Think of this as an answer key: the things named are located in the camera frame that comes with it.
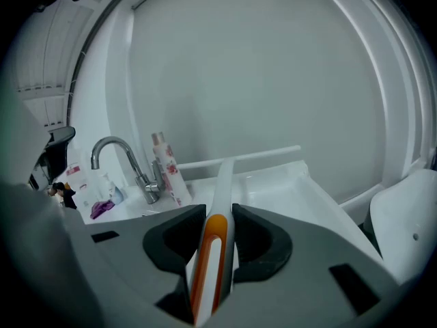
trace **toiletry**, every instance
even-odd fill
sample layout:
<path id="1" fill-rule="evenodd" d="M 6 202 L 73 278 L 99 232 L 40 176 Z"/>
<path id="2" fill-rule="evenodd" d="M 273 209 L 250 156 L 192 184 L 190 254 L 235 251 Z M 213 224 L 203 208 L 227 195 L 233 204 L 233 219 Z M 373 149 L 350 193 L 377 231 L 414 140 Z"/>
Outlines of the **toiletry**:
<path id="1" fill-rule="evenodd" d="M 178 169 L 170 145 L 165 142 L 163 133 L 152 134 L 152 139 L 153 152 L 168 192 L 170 192 L 178 206 L 189 205 L 192 198 Z"/>
<path id="2" fill-rule="evenodd" d="M 109 196 L 109 199 L 115 204 L 120 204 L 123 202 L 123 195 L 122 192 L 119 190 L 117 186 L 115 186 L 115 183 L 109 180 L 108 173 L 105 173 L 102 175 L 105 183 L 105 187 L 107 190 L 107 194 Z"/>

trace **white bottle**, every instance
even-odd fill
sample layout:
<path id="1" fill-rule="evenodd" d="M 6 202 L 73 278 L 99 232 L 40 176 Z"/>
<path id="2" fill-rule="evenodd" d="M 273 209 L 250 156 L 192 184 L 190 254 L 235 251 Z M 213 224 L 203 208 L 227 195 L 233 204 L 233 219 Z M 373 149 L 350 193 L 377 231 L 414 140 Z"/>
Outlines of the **white bottle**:
<path id="1" fill-rule="evenodd" d="M 192 198 L 178 169 L 170 145 L 165 142 L 163 133 L 152 134 L 152 139 L 153 152 L 163 175 L 165 187 L 178 206 L 189 205 Z"/>
<path id="2" fill-rule="evenodd" d="M 104 183 L 105 183 L 105 187 L 107 190 L 107 195 L 109 196 L 109 199 L 115 204 L 120 204 L 121 202 L 123 202 L 123 195 L 122 192 L 119 190 L 119 188 L 117 186 L 115 186 L 115 183 L 112 182 L 111 180 L 109 180 L 109 176 L 108 173 L 105 173 L 102 175 Z"/>

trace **chrome faucet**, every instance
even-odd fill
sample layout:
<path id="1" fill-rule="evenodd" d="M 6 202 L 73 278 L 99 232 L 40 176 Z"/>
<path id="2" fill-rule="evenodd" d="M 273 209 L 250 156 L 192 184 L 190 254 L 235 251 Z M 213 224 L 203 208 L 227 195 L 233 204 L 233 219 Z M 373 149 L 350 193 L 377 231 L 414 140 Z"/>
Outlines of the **chrome faucet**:
<path id="1" fill-rule="evenodd" d="M 147 176 L 141 171 L 133 154 L 132 148 L 130 148 L 130 146 L 123 139 L 120 139 L 116 136 L 108 136 L 98 140 L 97 143 L 94 145 L 93 151 L 91 153 L 91 168 L 93 170 L 100 168 L 100 151 L 108 144 L 117 144 L 121 148 L 123 148 L 124 152 L 128 156 L 130 166 L 134 169 L 134 172 L 137 175 L 137 177 L 135 178 L 135 182 L 143 193 L 145 200 L 148 204 L 153 204 L 154 202 L 157 202 L 159 200 L 159 192 L 165 189 L 165 183 L 159 170 L 158 163 L 156 161 L 152 162 L 152 168 L 155 174 L 156 181 L 151 182 L 147 178 Z"/>

